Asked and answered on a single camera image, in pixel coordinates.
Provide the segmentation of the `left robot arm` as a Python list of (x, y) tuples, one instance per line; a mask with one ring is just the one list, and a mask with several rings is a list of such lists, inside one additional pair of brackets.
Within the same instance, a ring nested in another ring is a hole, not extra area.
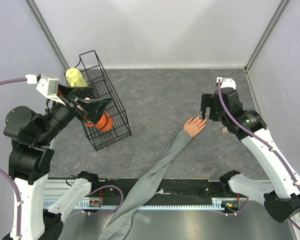
[(93, 88), (59, 84), (54, 100), (47, 100), (45, 114), (18, 106), (6, 116), (4, 135), (11, 139), (8, 175), (15, 191), (14, 220), (6, 239), (57, 240), (64, 223), (85, 196), (100, 191), (98, 176), (80, 172), (72, 186), (51, 206), (44, 208), (44, 191), (54, 150), (52, 140), (73, 120), (96, 124), (112, 102), (93, 98)]

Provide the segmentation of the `grey sleeve forearm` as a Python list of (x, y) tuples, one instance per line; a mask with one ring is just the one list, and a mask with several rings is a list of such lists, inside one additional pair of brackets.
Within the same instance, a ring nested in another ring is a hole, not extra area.
[(127, 237), (138, 208), (155, 195), (172, 160), (191, 140), (192, 137), (183, 129), (174, 135), (157, 163), (143, 174), (131, 188), (121, 206), (98, 237), (100, 240), (124, 240)]

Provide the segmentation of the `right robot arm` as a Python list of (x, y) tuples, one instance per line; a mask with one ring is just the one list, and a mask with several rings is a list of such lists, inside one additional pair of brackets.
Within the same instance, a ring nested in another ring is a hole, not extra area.
[(261, 183), (232, 170), (219, 178), (220, 193), (225, 197), (236, 193), (253, 199), (279, 223), (299, 213), (300, 175), (283, 157), (259, 113), (244, 110), (238, 92), (232, 87), (202, 94), (200, 110), (234, 134), (255, 156), (270, 180), (269, 184)]

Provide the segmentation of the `mannequin hand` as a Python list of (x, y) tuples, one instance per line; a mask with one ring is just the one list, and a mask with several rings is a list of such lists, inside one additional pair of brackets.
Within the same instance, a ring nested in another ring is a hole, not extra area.
[(197, 136), (207, 125), (207, 119), (201, 118), (199, 115), (191, 117), (183, 125), (183, 130), (187, 132), (191, 138)]

